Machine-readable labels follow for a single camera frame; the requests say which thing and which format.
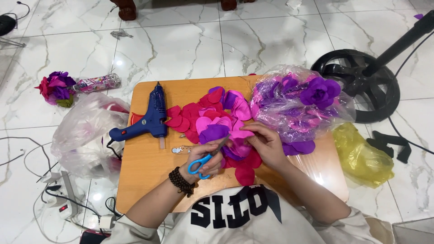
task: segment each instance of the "sweatshirt sleeve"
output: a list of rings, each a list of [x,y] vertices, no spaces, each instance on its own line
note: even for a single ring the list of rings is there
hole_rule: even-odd
[[[160,238],[157,229],[140,226],[124,215],[101,244],[160,244]]]
[[[369,225],[362,212],[353,207],[348,217],[331,225],[318,222],[312,225],[326,244],[382,244],[369,232]]]

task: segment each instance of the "bottle label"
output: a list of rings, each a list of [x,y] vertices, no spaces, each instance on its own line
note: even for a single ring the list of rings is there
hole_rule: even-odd
[[[106,88],[113,88],[114,86],[112,86],[109,82],[110,79],[112,79],[110,76],[81,79],[78,82],[78,87],[80,91],[85,93],[95,92]]]

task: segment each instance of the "yellow plastic bag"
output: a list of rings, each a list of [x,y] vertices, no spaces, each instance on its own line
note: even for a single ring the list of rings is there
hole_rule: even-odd
[[[352,123],[333,130],[333,137],[342,170],[353,180],[377,188],[394,177],[392,158],[370,146]]]

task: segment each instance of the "plastic bottle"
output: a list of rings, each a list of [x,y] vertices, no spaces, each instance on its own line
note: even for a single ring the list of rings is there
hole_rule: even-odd
[[[72,90],[76,92],[96,92],[106,88],[119,88],[121,87],[121,79],[115,73],[108,74],[106,76],[81,79],[79,82],[72,86]]]

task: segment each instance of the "scissor blade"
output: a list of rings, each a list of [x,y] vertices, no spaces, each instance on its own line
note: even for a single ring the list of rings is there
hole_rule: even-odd
[[[220,151],[220,149],[224,146],[224,144],[226,143],[226,141],[229,140],[229,137],[230,137],[230,134],[228,134],[228,135],[223,139],[223,141],[220,142],[220,144],[218,145],[217,149],[211,153],[211,156],[216,155],[216,154]]]

